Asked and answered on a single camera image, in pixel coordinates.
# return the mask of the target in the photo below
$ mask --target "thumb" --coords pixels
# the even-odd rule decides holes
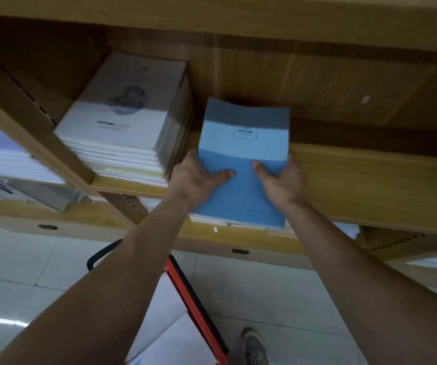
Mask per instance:
[[[252,162],[252,168],[254,169],[254,172],[259,177],[259,179],[261,179],[262,181],[265,181],[270,177],[272,177],[272,175],[269,174],[264,164],[261,163],[260,161],[254,160]]]
[[[216,173],[210,174],[212,182],[218,186],[220,184],[227,183],[230,178],[235,175],[235,171],[232,169],[222,170]]]

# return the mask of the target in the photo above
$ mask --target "bookshelf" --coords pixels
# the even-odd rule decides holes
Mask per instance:
[[[229,1],[0,0],[0,130],[104,197],[92,212],[125,231],[146,216],[136,196],[166,189],[96,176],[53,131],[110,51],[186,60],[186,148],[197,146],[209,96],[287,105],[315,206],[334,221],[437,234],[437,0]],[[0,220],[39,220],[12,202],[0,209]],[[57,220],[96,227],[86,213],[75,205]],[[275,263],[302,254],[293,238],[217,228],[187,221],[180,241],[262,251],[261,261],[265,251]]]

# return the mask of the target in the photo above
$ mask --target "floor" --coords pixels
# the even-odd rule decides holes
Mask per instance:
[[[106,243],[0,229],[0,351],[86,274]],[[240,332],[256,328],[275,365],[366,365],[318,275],[174,251],[204,307],[242,364]]]

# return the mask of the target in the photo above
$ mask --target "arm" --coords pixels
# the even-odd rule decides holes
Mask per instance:
[[[208,174],[188,153],[163,201],[1,352],[0,365],[121,365],[188,213],[233,175]]]
[[[316,211],[293,154],[278,176],[254,162],[362,353],[375,365],[437,363],[437,294],[376,260]]]

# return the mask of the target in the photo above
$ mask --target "person's right hand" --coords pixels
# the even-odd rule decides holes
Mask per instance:
[[[270,174],[260,161],[253,161],[252,167],[266,195],[283,214],[295,206],[311,207],[307,199],[307,178],[293,153],[288,154],[288,163],[277,176]]]

